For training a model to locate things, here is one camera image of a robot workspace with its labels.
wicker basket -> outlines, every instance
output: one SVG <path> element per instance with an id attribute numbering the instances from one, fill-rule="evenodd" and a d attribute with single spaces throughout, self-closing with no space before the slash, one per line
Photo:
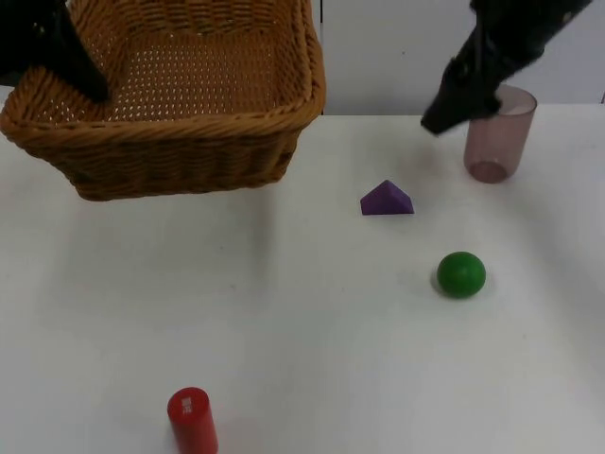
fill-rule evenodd
<path id="1" fill-rule="evenodd" d="M 112 100 L 35 68 L 0 127 L 91 201 L 277 182 L 325 100 L 309 2 L 75 0 Z"/>

purple block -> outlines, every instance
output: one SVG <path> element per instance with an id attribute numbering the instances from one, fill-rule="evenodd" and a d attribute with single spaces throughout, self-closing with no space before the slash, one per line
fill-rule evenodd
<path id="1" fill-rule="evenodd" d="M 363 216 L 413 215 L 412 199 L 389 180 L 385 180 L 361 200 Z"/>

white backdrop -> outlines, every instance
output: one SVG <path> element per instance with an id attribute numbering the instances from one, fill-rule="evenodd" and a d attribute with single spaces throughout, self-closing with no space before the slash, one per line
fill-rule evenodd
<path id="1" fill-rule="evenodd" d="M 326 112 L 420 113 L 435 94 L 445 64 L 473 28 L 469 3 L 323 0 Z M 605 91 L 603 24 L 605 2 L 596 0 L 513 83 L 541 102 L 600 102 Z"/>

red cylinder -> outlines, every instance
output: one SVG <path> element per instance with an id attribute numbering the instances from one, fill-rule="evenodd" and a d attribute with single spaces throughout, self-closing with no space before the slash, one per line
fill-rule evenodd
<path id="1" fill-rule="evenodd" d="M 168 418 L 181 454 L 217 454 L 215 422 L 205 391 L 185 388 L 174 394 L 168 401 Z"/>

pink plastic cup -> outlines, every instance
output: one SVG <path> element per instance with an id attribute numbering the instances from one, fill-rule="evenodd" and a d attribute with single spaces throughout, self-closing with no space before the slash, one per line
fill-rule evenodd
<path id="1" fill-rule="evenodd" d="M 496 95 L 500 111 L 471 122 L 464 153 L 466 169 L 482 183 L 502 183 L 517 171 L 538 107 L 536 98 L 520 88 L 501 85 Z"/>

